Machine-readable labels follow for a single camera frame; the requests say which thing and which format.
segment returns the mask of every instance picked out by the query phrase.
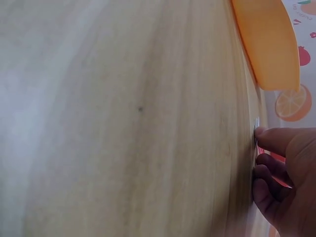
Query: red object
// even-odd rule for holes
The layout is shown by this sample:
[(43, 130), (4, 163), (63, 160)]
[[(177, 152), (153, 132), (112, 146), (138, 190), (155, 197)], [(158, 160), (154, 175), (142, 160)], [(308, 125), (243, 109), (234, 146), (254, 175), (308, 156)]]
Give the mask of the red object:
[(305, 66), (310, 63), (311, 56), (310, 54), (304, 49), (303, 46), (298, 47), (298, 52), (300, 55), (300, 66)]
[(265, 150), (263, 150), (261, 147), (257, 146), (257, 149), (259, 155), (265, 153)]
[[(277, 159), (277, 160), (280, 160), (280, 161), (282, 161), (282, 162), (285, 162), (285, 158), (282, 157), (282, 156), (279, 156), (279, 155), (277, 155), (277, 154), (275, 154), (275, 153), (272, 153), (272, 152), (271, 152), (271, 156), (272, 156), (274, 159)], [(275, 178), (275, 180), (277, 180), (277, 182), (278, 182), (279, 184), (281, 184), (281, 185), (283, 185), (283, 186), (285, 186), (285, 187), (288, 187), (288, 185), (287, 185), (286, 183), (282, 182), (281, 180), (279, 180), (279, 179), (277, 179), (277, 178)]]
[(272, 156), (274, 159), (277, 159), (277, 160), (280, 160), (280, 161), (282, 161), (282, 162), (285, 162), (285, 158), (282, 157), (282, 156), (279, 156), (279, 155), (277, 155), (277, 154), (275, 154), (275, 153), (272, 153), (272, 152), (271, 152), (271, 156)]

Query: wooden board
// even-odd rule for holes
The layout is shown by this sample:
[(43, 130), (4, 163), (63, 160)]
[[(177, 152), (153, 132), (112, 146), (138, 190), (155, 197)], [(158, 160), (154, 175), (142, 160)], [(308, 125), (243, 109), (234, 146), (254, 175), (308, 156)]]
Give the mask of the wooden board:
[(0, 2), (0, 236), (265, 236), (228, 0)]

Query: orange slice print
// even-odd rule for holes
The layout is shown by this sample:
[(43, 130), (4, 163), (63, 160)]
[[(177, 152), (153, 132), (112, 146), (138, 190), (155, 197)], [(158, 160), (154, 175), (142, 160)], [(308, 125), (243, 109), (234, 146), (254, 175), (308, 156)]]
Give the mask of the orange slice print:
[(288, 122), (304, 118), (312, 107), (312, 96), (308, 89), (301, 85), (299, 92), (286, 90), (276, 99), (276, 115)]
[(310, 15), (316, 15), (316, 0), (311, 0), (311, 3), (301, 5), (302, 12)]
[(280, 237), (280, 234), (273, 226), (270, 226), (269, 237)]

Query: red fruit print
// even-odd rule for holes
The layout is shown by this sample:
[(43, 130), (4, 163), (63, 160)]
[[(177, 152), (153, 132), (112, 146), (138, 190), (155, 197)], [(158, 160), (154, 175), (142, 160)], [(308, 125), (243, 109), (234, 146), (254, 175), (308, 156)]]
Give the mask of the red fruit print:
[(310, 63), (311, 61), (311, 56), (310, 54), (304, 49), (304, 47), (299, 46), (298, 47), (298, 52), (300, 55), (300, 66), (305, 66)]

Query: finger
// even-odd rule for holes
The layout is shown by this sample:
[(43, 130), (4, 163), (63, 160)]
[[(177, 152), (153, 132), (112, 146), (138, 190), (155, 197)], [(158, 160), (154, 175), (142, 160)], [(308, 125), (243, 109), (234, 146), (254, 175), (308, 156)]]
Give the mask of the finger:
[(263, 179), (256, 179), (253, 182), (252, 195), (253, 200), (262, 215), (272, 225), (275, 225), (275, 216), (280, 203), (272, 197), (268, 185)]
[(288, 144), (305, 128), (272, 128), (259, 127), (255, 130), (255, 137), (259, 147), (285, 157)]
[(257, 165), (254, 168), (254, 177), (256, 179), (263, 179), (267, 183), (272, 196), (279, 202), (282, 202), (292, 190), (291, 188), (287, 188), (279, 184), (272, 177), (269, 169), (263, 164)]
[(256, 163), (265, 165), (274, 177), (293, 187), (293, 182), (288, 176), (284, 162), (274, 159), (271, 155), (261, 154), (257, 157)]

